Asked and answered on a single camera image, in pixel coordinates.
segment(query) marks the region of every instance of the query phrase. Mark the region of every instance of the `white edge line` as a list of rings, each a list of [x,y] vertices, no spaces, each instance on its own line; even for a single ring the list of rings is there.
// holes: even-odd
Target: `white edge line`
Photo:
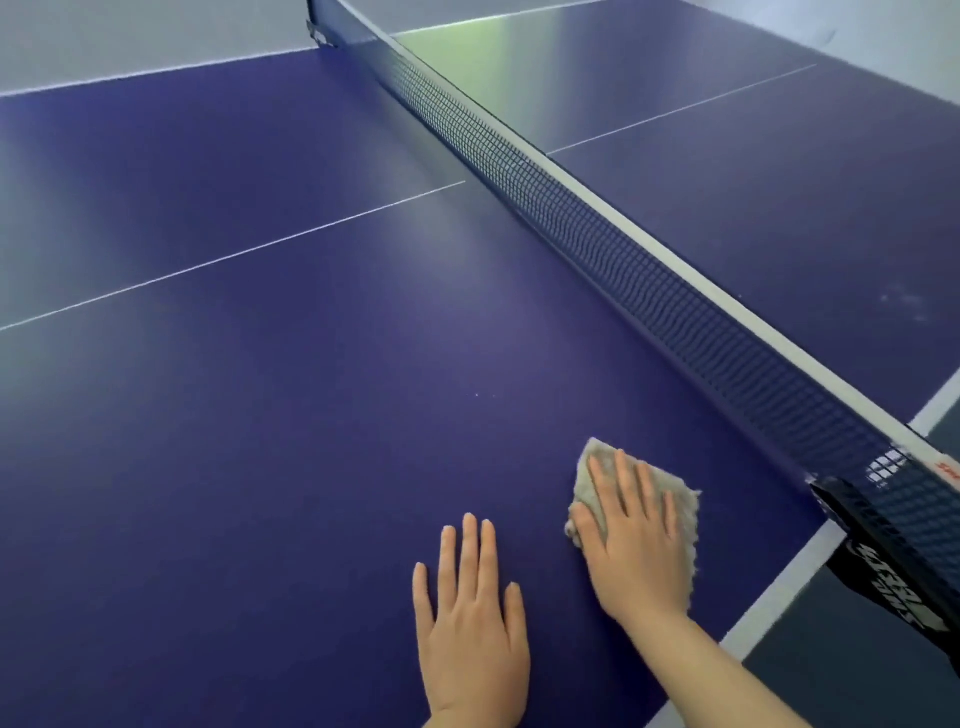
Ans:
[[[13,96],[25,96],[28,93],[40,93],[41,91],[53,91],[58,88],[72,88],[73,86],[102,84],[108,81],[122,81],[123,79],[135,79],[140,76],[153,76],[156,73],[169,73],[171,71],[185,71],[189,68],[203,68],[209,65],[221,65],[223,63],[233,63],[235,61],[254,61],[256,59],[272,58],[273,56],[286,56],[291,53],[302,53],[303,51],[315,51],[317,46],[311,43],[303,48],[288,48],[282,51],[269,51],[267,53],[253,53],[248,56],[236,56],[228,59],[214,59],[212,61],[196,61],[194,63],[185,63],[183,65],[172,65],[164,68],[148,68],[142,71],[133,71],[132,73],[122,73],[116,76],[100,76],[94,79],[81,79],[79,81],[64,81],[61,84],[49,84],[34,86],[32,88],[18,88],[13,91],[0,91],[0,99],[7,99]]]
[[[657,116],[651,116],[649,119],[644,119],[643,121],[637,121],[634,124],[628,124],[625,127],[614,129],[612,132],[604,132],[604,133],[598,134],[597,136],[592,136],[589,139],[584,139],[583,141],[576,141],[573,144],[567,144],[565,147],[561,147],[560,149],[555,149],[552,152],[547,152],[546,154],[548,157],[553,157],[553,155],[559,152],[565,152],[567,149],[573,149],[574,147],[579,147],[581,144],[588,144],[591,141],[602,139],[605,136],[613,136],[616,133],[626,132],[628,129],[633,129],[635,127],[643,126],[644,124],[649,124],[651,121],[657,121],[658,119],[662,119],[667,116],[672,116],[675,113],[680,113],[681,111],[686,111],[687,109],[694,109],[696,107],[702,106],[703,104],[709,104],[711,101],[718,101],[719,99],[724,99],[728,96],[733,96],[735,93],[740,93],[740,91],[746,91],[750,88],[756,88],[759,85],[769,84],[773,81],[778,81],[779,79],[785,79],[787,76],[793,76],[794,74],[797,74],[797,73],[803,73],[804,71],[808,71],[811,68],[815,67],[816,65],[817,65],[816,63],[811,63],[810,65],[805,65],[803,68],[795,68],[792,71],[781,73],[778,76],[771,76],[769,79],[763,79],[763,81],[757,81],[753,84],[744,85],[744,86],[741,86],[740,88],[735,88],[733,91],[727,91],[726,93],[721,93],[719,96],[711,96],[710,98],[704,99],[703,101],[698,101],[696,104],[688,104],[685,107],[680,107],[679,109],[673,109],[672,111],[668,111],[667,113],[661,113],[661,114],[658,114]]]
[[[910,421],[910,426],[926,437],[958,401],[960,401],[960,370],[954,372],[933,399],[924,405],[924,408]]]
[[[740,662],[747,659],[846,538],[846,532],[833,521],[827,521],[820,526],[820,530],[727,633],[720,642],[721,646]],[[670,701],[647,723],[647,728],[683,726],[680,713]]]
[[[668,249],[659,242],[659,240],[642,230],[623,213],[619,212],[588,187],[584,186],[559,164],[547,157],[543,152],[526,141],[526,139],[519,136],[506,124],[441,76],[428,63],[421,61],[414,53],[373,25],[365,15],[356,10],[347,0],[339,0],[339,3],[341,7],[350,12],[361,24],[366,26],[370,33],[390,46],[395,53],[412,63],[453,98],[458,99],[467,109],[470,109],[472,113],[475,113],[480,119],[483,119],[484,123],[492,130],[497,131],[501,136],[509,139],[515,147],[522,151],[529,159],[546,172],[546,174],[563,184],[568,190],[590,205],[599,214],[603,215],[608,222],[616,225],[621,232],[633,239],[634,242],[647,253],[696,288],[738,324],[749,329],[767,346],[780,354],[780,356],[783,356],[802,372],[806,373],[820,384],[820,386],[846,404],[853,412],[886,435],[895,447],[909,453],[924,463],[932,473],[936,473],[938,477],[952,488],[960,490],[960,478],[954,480],[937,467],[938,464],[945,462],[945,456],[938,452],[937,449],[930,445],[923,437],[897,420],[893,415],[886,412],[878,404],[851,387],[846,381],[766,323],[753,311],[742,305],[737,299],[733,298],[720,286]]]
[[[425,33],[427,31],[436,31],[441,28],[455,28],[459,25],[469,25],[470,23],[482,23],[486,20],[499,20],[505,17],[515,17],[517,15],[529,15],[533,12],[547,12],[547,11],[559,11],[564,8],[575,8],[578,5],[593,5],[595,3],[603,3],[606,0],[573,0],[569,3],[558,3],[557,5],[546,5],[542,8],[528,8],[525,11],[517,12],[504,12],[500,15],[485,15],[484,17],[472,17],[470,20],[457,20],[452,23],[441,23],[440,25],[428,25],[426,28],[414,28],[409,31],[400,31],[399,33],[394,33],[394,37],[400,36],[409,36],[413,33]]]
[[[278,240],[272,240],[269,243],[264,243],[263,245],[257,245],[253,248],[248,248],[247,250],[240,251],[239,253],[231,253],[230,255],[224,255],[223,257],[218,257],[214,260],[208,260],[206,263],[201,263],[200,265],[194,265],[190,268],[184,268],[181,271],[176,273],[168,273],[166,276],[160,276],[159,278],[144,280],[142,283],[137,283],[136,285],[129,285],[126,288],[121,288],[116,291],[111,291],[110,293],[105,293],[103,296],[97,296],[93,299],[87,299],[86,301],[80,301],[79,303],[72,303],[71,305],[64,306],[63,308],[58,308],[55,311],[47,311],[47,313],[41,313],[39,316],[33,316],[29,319],[24,319],[23,321],[18,321],[15,324],[7,324],[6,326],[0,327],[0,333],[10,330],[11,328],[17,328],[26,326],[27,324],[32,324],[34,321],[41,321],[43,319],[48,319],[51,316],[56,316],[59,313],[65,311],[72,311],[74,308],[80,308],[81,306],[89,305],[91,303],[97,303],[98,301],[104,301],[106,299],[111,299],[114,296],[119,296],[122,293],[130,293],[135,291],[138,288],[145,288],[148,285],[153,285],[154,283],[160,283],[162,280],[168,280],[171,278],[176,278],[177,276],[182,276],[186,273],[193,273],[194,271],[199,271],[201,268],[207,268],[216,263],[222,263],[225,260],[231,260],[232,258],[240,257],[241,255],[247,255],[248,253],[254,253],[256,251],[262,251],[264,248],[270,248],[274,245],[279,245],[280,243],[285,243],[288,240],[293,240],[298,237],[303,237],[304,235],[309,235],[311,232],[318,232],[321,230],[326,230],[327,228],[333,228],[337,225],[342,225],[343,223],[348,223],[351,220],[357,220],[361,217],[366,217],[367,215],[373,215],[375,212],[381,212],[385,209],[390,209],[391,207],[396,207],[398,205],[403,205],[404,203],[412,203],[414,200],[419,200],[423,197],[428,197],[429,195],[436,194],[437,192],[443,192],[446,189],[451,187],[456,187],[460,184],[466,183],[466,180],[460,180],[459,182],[454,182],[453,184],[447,184],[443,187],[437,187],[436,189],[431,189],[428,192],[421,192],[419,195],[414,195],[413,197],[406,197],[402,200],[397,200],[396,202],[389,203],[387,205],[381,205],[380,207],[374,207],[373,209],[368,209],[364,212],[358,212],[355,215],[350,215],[349,217],[341,218],[340,220],[334,220],[331,223],[324,223],[319,225],[316,228],[311,228],[310,230],[295,232],[292,235],[287,235],[286,237],[281,237]]]

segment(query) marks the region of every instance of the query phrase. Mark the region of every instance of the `gray floor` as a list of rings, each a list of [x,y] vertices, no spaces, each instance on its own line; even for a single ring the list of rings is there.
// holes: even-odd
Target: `gray floor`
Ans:
[[[929,439],[960,458],[960,406]],[[746,665],[815,728],[960,726],[960,677],[944,654],[826,569]]]

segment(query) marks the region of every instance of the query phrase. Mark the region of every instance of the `cloth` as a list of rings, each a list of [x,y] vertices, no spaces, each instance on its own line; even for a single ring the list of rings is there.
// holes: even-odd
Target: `cloth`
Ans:
[[[596,488],[593,485],[593,478],[587,466],[588,458],[593,455],[600,463],[603,472],[609,475],[613,481],[616,481],[616,466],[613,463],[613,455],[616,448],[607,445],[595,437],[591,437],[580,455],[580,462],[577,463],[577,482],[573,486],[573,507],[574,503],[584,503],[593,513],[600,527],[600,537],[604,543],[607,542],[607,518],[604,516],[603,507],[600,505],[600,497],[597,496]],[[627,467],[631,473],[636,473],[636,458],[627,455]],[[693,593],[693,575],[696,572],[697,560],[697,512],[700,509],[700,492],[690,490],[686,484],[677,476],[662,471],[660,468],[650,466],[650,475],[653,480],[654,490],[658,497],[669,491],[673,493],[674,502],[677,505],[677,526],[680,538],[684,542],[686,551],[687,574],[689,586],[687,589],[687,609],[689,609],[689,596]],[[639,489],[639,483],[634,481],[634,486]],[[583,548],[580,543],[580,534],[577,533],[577,527],[573,519],[568,518],[564,533],[573,541],[577,548]]]

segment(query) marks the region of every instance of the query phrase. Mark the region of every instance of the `blue table surface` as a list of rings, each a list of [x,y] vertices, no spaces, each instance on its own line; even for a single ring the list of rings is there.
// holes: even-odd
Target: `blue table surface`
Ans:
[[[0,722],[416,725],[417,561],[524,589],[530,726],[663,695],[563,533],[590,436],[703,494],[722,637],[823,522],[336,52],[0,101]]]
[[[652,119],[553,159],[902,421],[960,368],[956,106],[676,0],[400,40],[547,153]]]

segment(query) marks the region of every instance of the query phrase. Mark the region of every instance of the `net mesh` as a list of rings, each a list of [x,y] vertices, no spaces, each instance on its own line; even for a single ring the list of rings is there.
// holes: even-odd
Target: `net mesh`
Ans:
[[[421,61],[337,0],[313,0],[311,19],[725,408],[807,473],[852,483],[889,522],[887,535],[960,598],[960,494],[547,173]]]

